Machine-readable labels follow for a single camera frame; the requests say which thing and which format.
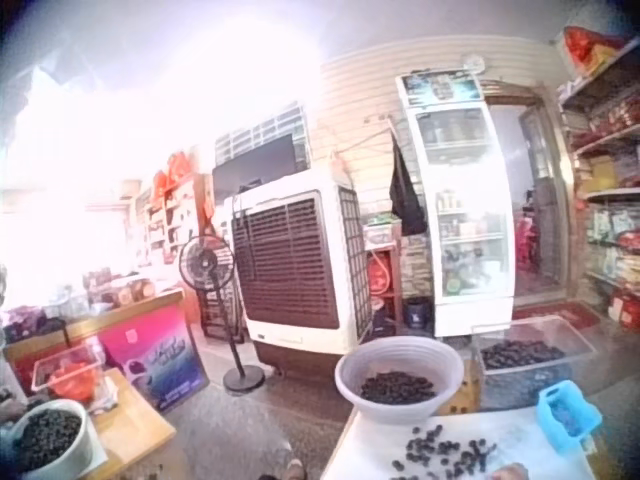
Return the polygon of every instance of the clock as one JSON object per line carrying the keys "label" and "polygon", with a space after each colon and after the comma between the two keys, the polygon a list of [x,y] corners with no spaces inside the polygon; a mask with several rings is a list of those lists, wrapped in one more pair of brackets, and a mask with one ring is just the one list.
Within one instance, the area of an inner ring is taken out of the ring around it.
{"label": "clock", "polygon": [[462,56],[462,65],[474,75],[480,75],[487,69],[484,58],[475,53],[468,53]]}

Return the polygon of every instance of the evaporative air cooler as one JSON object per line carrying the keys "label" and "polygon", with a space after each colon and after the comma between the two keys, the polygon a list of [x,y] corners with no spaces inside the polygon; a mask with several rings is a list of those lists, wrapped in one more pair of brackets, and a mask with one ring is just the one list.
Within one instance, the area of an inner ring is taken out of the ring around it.
{"label": "evaporative air cooler", "polygon": [[358,197],[314,168],[228,198],[249,336],[280,371],[333,374],[371,325]]}

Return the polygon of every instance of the wooden table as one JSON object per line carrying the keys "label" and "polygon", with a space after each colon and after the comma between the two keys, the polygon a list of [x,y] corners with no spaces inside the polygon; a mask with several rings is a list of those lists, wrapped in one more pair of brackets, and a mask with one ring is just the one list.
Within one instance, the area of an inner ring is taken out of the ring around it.
{"label": "wooden table", "polygon": [[[451,397],[448,402],[444,403],[438,409],[437,415],[459,415],[478,412],[480,389],[478,388],[478,384],[473,381],[471,366],[472,365],[470,360],[466,360],[464,362],[464,379],[462,381],[460,389],[453,397]],[[333,453],[331,454],[331,458],[329,459],[325,470],[327,470],[331,465],[331,462],[333,462],[333,459],[340,449],[344,438],[353,425],[355,416],[356,412],[354,409],[351,411],[351,415],[349,416],[349,419],[344,426],[344,430],[342,431],[342,434],[338,439],[336,448],[333,450]],[[596,451],[587,453],[587,461],[591,466],[591,470],[593,471],[594,476],[598,480],[624,478],[622,472],[613,463],[611,457],[607,453],[607,448],[602,437],[596,433],[595,435],[593,435],[593,441],[596,447]]]}
{"label": "wooden table", "polygon": [[176,434],[175,428],[142,398],[118,369],[106,374],[118,387],[118,406],[92,420],[109,460],[83,477],[85,480],[106,480],[117,475]]}

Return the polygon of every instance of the standing fan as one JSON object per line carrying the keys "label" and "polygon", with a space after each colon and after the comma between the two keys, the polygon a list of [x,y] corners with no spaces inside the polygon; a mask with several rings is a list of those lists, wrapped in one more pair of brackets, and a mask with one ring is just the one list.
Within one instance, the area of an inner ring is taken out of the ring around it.
{"label": "standing fan", "polygon": [[209,298],[215,292],[224,321],[227,341],[233,353],[236,368],[224,374],[222,383],[235,393],[248,393],[264,383],[264,372],[260,367],[240,362],[236,342],[233,340],[227,308],[220,290],[233,279],[235,258],[231,248],[222,238],[215,235],[200,235],[189,240],[180,251],[180,275],[184,282]]}

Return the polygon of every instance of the refrigerator door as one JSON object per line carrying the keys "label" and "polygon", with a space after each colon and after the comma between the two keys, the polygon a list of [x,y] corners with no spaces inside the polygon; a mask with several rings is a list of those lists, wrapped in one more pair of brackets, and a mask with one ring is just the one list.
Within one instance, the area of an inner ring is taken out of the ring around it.
{"label": "refrigerator door", "polygon": [[423,147],[436,304],[513,296],[511,199],[488,115],[473,102],[423,109],[411,122]]}

